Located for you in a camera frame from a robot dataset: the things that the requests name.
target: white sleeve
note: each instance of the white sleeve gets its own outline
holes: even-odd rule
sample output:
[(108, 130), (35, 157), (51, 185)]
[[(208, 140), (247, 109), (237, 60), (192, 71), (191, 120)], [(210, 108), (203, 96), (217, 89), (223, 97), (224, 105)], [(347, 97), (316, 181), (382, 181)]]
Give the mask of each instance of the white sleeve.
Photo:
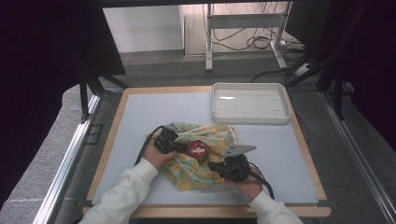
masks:
[(259, 224), (303, 224), (285, 204), (275, 202), (264, 191), (248, 205), (256, 212)]
[(120, 175), (114, 186), (79, 223), (128, 223), (132, 212), (148, 195), (149, 182), (157, 174), (157, 169), (149, 161), (142, 159), (134, 168)]

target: metal rail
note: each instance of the metal rail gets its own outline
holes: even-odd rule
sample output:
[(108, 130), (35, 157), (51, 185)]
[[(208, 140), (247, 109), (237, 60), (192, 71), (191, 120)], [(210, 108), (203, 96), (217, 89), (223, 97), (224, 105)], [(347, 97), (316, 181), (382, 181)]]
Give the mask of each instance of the metal rail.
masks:
[(85, 133), (88, 131), (88, 127), (92, 121), (92, 114), (95, 111), (100, 101), (100, 96), (94, 95), (91, 98), (89, 103), (89, 116), (88, 119), (78, 125), (77, 130), (73, 136), (73, 139), (67, 149), (64, 159), (56, 173), (50, 187), (47, 192), (46, 197), (44, 198), (43, 203), (40, 206), (40, 209), (35, 216), (34, 224), (46, 224), (48, 223), (50, 216), (52, 215), (53, 209), (55, 208), (55, 204), (58, 201), (59, 195), (63, 189), (64, 182), (71, 170), (73, 162), (78, 154), (78, 150), (82, 144)]
[(350, 155), (352, 156), (353, 160), (355, 161), (356, 165), (361, 171), (361, 175), (366, 181), (367, 186), (369, 187), (370, 191), (373, 193), (376, 202), (378, 203), (380, 209), (382, 210), (385, 216), (385, 219), (389, 224), (395, 224), (396, 223), (395, 206), (393, 205), (392, 200), (387, 194), (384, 186), (376, 177), (368, 161), (364, 158), (363, 154), (361, 153), (361, 149), (359, 145), (356, 143), (347, 125), (343, 121), (341, 121), (338, 118), (338, 116), (335, 114), (332, 106), (332, 100), (330, 99), (329, 94), (320, 91), (319, 96), (322, 99), (323, 103), (325, 104), (327, 111), (329, 112), (330, 117), (332, 118), (332, 121), (334, 122), (338, 132), (341, 134), (344, 142), (346, 143)]

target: white tray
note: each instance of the white tray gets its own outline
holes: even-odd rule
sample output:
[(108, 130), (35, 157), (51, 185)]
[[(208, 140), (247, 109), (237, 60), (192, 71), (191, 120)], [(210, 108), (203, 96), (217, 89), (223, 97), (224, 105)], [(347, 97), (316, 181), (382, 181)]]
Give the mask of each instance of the white tray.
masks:
[(285, 124), (291, 118), (285, 87), (278, 83), (216, 83), (212, 103), (218, 123)]

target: wooden edge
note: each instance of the wooden edge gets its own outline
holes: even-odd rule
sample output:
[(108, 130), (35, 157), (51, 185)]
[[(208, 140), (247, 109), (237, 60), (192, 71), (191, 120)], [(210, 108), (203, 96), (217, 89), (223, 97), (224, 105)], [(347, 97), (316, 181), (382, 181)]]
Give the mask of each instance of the wooden edge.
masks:
[[(331, 213), (330, 207), (293, 206), (289, 209), (298, 217), (327, 217)], [(184, 218), (256, 218), (257, 215), (249, 206), (210, 206), (210, 207), (163, 207), (140, 206), (131, 217), (184, 217)]]
[(293, 126), (293, 130), (295, 132), (297, 142), (300, 146), (300, 150), (303, 154), (306, 167), (308, 168), (308, 172), (311, 176), (311, 180), (314, 184), (315, 190), (317, 191), (318, 199), (326, 201), (327, 200), (326, 193), (324, 192), (323, 186), (318, 176), (317, 168), (315, 167), (314, 161), (312, 160), (311, 153), (309, 152), (308, 146), (306, 145), (306, 142), (304, 140), (303, 132), (301, 131), (300, 124), (298, 123), (294, 109), (290, 103), (289, 96), (287, 97), (287, 99), (289, 101), (290, 109), (292, 113), (291, 125)]
[[(90, 191), (88, 193), (87, 201), (92, 201), (97, 187), (102, 179), (103, 173), (106, 169), (108, 157), (113, 147), (117, 130), (120, 126), (120, 120), (125, 109), (126, 102), (130, 94), (151, 94), (151, 93), (178, 93), (178, 92), (212, 92), (212, 86), (189, 86), (189, 87), (156, 87), (156, 88), (130, 88), (126, 89), (121, 97), (120, 106), (117, 110), (110, 133), (106, 140), (104, 152), (99, 161), (98, 168), (92, 181)], [(291, 106), (289, 96), (287, 99), (290, 104), (290, 109), (293, 114), (291, 117), (291, 125), (296, 134), (296, 138), (303, 157), (308, 168), (308, 172), (312, 178), (315, 190), (317, 191), (319, 200), (327, 200), (326, 194), (318, 177), (317, 169), (309, 153), (308, 146), (304, 140), (298, 120), (295, 116), (294, 110)], [(288, 206), (288, 208), (298, 217), (327, 217), (332, 212), (330, 207), (317, 207), (316, 205), (306, 206)], [(86, 214), (90, 207), (83, 207), (83, 214)], [(210, 207), (177, 207), (177, 206), (140, 206), (138, 207), (132, 217), (138, 218), (194, 218), (202, 217), (205, 214), (207, 218), (249, 218), (257, 217), (254, 211), (248, 206), (210, 206)]]
[(102, 152), (102, 156), (99, 160), (98, 167), (96, 168), (95, 176), (93, 177), (93, 181), (91, 183), (90, 191), (88, 192), (87, 200), (92, 201), (93, 197), (96, 193), (97, 187), (102, 179), (102, 176), (105, 172), (108, 158), (110, 156), (111, 149), (113, 148), (113, 144), (115, 141), (115, 136), (117, 130), (120, 126), (120, 119), (122, 118), (122, 114), (125, 109), (125, 104), (128, 100), (129, 93), (124, 92), (122, 94), (119, 108), (117, 109), (116, 116), (114, 117), (113, 124), (111, 125), (110, 132), (108, 133), (108, 137), (105, 143), (105, 148)]

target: wall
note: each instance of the wall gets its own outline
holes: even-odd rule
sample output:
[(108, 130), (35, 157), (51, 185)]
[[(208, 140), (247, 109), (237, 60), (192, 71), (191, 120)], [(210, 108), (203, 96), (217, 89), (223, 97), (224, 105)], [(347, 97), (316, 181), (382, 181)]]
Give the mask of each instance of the wall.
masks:
[(182, 6), (104, 9), (119, 53), (184, 49)]

